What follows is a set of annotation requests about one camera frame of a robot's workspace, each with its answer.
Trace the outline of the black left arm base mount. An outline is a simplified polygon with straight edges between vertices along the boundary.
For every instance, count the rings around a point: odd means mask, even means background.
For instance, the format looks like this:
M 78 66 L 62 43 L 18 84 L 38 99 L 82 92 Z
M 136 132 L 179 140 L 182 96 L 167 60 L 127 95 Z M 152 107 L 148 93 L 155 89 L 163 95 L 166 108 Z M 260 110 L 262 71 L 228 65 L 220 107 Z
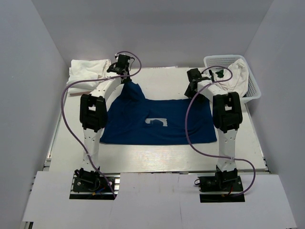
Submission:
M 88 182 L 77 176 L 73 177 L 69 199 L 72 200 L 114 200 L 119 191 L 119 177 L 107 177 L 112 193 L 104 177 L 97 177 Z

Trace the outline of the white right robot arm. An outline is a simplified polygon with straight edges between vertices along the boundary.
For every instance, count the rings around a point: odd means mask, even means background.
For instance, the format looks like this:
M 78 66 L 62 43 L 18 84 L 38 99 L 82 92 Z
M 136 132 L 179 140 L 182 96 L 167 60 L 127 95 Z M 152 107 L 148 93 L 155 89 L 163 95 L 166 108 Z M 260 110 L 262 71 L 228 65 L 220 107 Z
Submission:
M 218 132 L 219 155 L 205 156 L 217 158 L 215 184 L 220 190 L 227 190 L 237 177 L 235 163 L 235 139 L 243 120 L 240 97 L 237 92 L 228 92 L 211 80 L 189 83 L 186 95 L 193 102 L 203 95 L 213 105 L 213 124 Z

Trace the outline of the blue Mickey print t-shirt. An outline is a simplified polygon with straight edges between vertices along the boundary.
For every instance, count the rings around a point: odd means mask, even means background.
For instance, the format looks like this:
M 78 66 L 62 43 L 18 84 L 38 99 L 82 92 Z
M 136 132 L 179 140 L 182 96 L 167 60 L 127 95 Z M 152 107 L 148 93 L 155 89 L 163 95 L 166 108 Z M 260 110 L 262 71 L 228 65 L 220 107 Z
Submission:
M 208 100 L 150 100 L 129 82 L 108 110 L 100 143 L 113 145 L 186 145 L 217 140 Z

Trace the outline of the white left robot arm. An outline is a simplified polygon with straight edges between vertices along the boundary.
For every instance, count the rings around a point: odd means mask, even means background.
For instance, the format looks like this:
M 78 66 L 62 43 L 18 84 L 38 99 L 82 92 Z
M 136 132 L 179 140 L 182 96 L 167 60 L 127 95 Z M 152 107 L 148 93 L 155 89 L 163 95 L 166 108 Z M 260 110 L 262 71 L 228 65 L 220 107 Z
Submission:
M 129 70 L 121 73 L 119 78 L 111 79 L 116 74 L 110 72 L 106 80 L 89 94 L 81 96 L 80 122 L 84 133 L 84 146 L 82 168 L 95 171 L 99 168 L 98 154 L 99 141 L 108 121 L 106 102 L 113 91 L 120 85 L 129 82 Z

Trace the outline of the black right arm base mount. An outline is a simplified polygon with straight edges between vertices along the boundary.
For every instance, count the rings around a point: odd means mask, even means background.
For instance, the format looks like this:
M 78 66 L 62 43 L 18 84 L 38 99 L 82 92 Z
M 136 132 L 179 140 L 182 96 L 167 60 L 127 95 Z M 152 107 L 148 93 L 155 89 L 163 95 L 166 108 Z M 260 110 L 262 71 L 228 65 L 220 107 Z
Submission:
M 194 185 L 199 188 L 201 203 L 242 203 L 244 194 L 235 197 L 235 193 L 243 192 L 241 177 L 229 185 L 221 187 L 214 176 L 198 177 Z

